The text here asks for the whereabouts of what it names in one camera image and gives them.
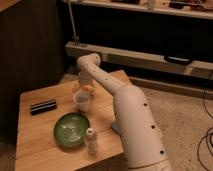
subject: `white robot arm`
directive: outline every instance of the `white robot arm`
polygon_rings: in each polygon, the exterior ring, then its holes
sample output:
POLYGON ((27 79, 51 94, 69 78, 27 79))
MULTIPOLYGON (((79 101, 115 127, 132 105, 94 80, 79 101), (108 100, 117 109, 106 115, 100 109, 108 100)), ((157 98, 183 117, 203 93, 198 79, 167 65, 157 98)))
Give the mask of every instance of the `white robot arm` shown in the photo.
POLYGON ((78 58, 84 75, 94 78, 113 96, 128 170, 172 171, 144 93, 101 70, 100 62, 98 54, 78 58))

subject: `small bottle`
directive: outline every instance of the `small bottle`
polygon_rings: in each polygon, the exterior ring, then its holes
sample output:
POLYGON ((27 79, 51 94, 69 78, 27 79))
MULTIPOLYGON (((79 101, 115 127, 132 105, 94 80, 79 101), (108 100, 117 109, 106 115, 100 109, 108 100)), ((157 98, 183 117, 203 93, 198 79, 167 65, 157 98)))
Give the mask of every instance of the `small bottle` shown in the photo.
POLYGON ((97 133, 93 128, 88 128, 85 136, 87 152, 89 154, 97 153, 97 133))

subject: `green ceramic bowl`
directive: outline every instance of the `green ceramic bowl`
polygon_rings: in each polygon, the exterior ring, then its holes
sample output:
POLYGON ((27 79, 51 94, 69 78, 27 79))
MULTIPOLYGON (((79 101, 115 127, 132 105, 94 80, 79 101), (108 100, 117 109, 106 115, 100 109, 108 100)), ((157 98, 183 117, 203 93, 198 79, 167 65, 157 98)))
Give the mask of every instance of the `green ceramic bowl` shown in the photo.
POLYGON ((62 147, 76 147, 84 141, 89 120, 80 113, 68 113, 55 124, 54 136, 62 147))

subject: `small wooden table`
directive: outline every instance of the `small wooden table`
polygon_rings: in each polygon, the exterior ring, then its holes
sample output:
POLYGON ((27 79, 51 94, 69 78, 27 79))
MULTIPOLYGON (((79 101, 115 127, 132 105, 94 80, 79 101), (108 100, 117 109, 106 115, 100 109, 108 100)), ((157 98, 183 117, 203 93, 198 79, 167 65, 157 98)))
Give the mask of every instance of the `small wooden table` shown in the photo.
MULTIPOLYGON (((124 71, 111 73, 131 84, 124 71)), ((72 101, 77 81, 67 82, 21 94, 16 151, 16 171, 71 171, 77 170, 123 152, 120 137, 111 129, 115 121, 112 96, 97 82, 87 117, 98 132, 98 153, 89 155, 85 144, 73 149, 57 145, 53 129, 66 113, 76 112, 72 101), (56 99, 57 109, 32 116, 30 105, 56 99)))

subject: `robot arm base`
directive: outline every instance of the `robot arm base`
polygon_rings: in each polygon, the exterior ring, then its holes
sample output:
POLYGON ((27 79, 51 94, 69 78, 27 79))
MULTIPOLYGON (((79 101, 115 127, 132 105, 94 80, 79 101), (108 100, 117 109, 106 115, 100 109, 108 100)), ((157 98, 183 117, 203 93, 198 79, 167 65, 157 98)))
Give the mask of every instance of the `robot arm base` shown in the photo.
POLYGON ((153 164, 147 167, 129 168, 128 171, 171 171, 172 168, 168 160, 153 164))

